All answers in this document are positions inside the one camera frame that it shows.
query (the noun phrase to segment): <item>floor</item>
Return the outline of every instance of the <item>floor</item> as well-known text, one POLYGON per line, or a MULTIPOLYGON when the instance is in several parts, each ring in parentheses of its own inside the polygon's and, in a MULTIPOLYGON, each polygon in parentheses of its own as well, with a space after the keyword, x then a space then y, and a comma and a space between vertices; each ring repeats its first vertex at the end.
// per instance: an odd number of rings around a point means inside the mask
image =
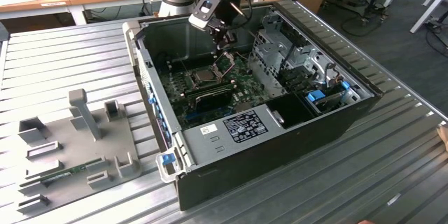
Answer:
MULTIPOLYGON (((415 34, 409 29, 425 11, 423 0, 394 0, 387 9, 389 17, 381 26, 366 36, 355 37, 341 30, 341 23, 354 16, 346 10, 327 6, 318 11, 323 21, 362 49, 363 52, 402 80, 403 83, 448 114, 448 58, 441 56, 426 44, 426 28, 415 34)), ((439 16, 448 7, 439 5, 433 15, 439 16)), ((351 33, 361 34, 377 26, 378 21, 367 27, 359 21, 343 26, 351 33)), ((439 42, 429 34, 430 43, 438 48, 439 42)))

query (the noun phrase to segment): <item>aluminum table surface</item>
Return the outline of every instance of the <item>aluminum table surface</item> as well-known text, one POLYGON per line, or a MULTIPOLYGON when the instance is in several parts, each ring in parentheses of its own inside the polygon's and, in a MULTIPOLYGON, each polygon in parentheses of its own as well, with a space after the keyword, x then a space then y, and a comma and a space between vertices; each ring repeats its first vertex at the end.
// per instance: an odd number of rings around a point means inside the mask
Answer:
POLYGON ((159 180, 158 152, 125 53, 121 23, 13 34, 0 57, 0 216, 22 219, 14 181, 23 146, 10 122, 69 116, 66 91, 85 88, 89 108, 125 104, 139 178, 25 220, 26 223, 445 223, 448 153, 435 134, 445 116, 306 9, 279 2, 386 92, 343 136, 225 195, 178 211, 159 180))

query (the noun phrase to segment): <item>circuit board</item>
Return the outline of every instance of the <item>circuit board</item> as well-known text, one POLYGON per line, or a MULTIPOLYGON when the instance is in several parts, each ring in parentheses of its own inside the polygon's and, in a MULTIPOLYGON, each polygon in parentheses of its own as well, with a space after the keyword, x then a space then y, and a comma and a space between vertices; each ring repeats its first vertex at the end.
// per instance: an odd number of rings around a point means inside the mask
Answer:
MULTIPOLYGON (((189 129, 218 118, 223 118, 249 108, 253 108, 269 99, 262 84, 255 80, 243 60, 243 56, 234 57, 234 66, 226 72, 221 82, 231 83, 230 102, 215 109, 205 112, 197 112, 191 109, 185 99, 185 90, 198 89, 191 76, 197 73, 209 73, 210 66, 198 67, 175 73, 159 74, 161 84, 163 86, 166 96, 173 107, 173 111, 181 125, 181 128, 189 129)), ((230 68, 230 61, 226 59, 215 62, 215 66, 221 72, 230 68)), ((203 80, 203 85, 213 85, 217 80, 203 80)))

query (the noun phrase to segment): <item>open computer tower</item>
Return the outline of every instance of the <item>open computer tower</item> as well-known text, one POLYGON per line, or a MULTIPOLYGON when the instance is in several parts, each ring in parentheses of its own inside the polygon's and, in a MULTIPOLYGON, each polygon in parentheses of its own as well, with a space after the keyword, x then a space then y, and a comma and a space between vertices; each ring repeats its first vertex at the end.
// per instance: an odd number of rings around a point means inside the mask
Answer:
POLYGON ((334 141, 382 93, 275 2, 214 55, 187 15, 138 22, 134 73, 179 209, 334 141))

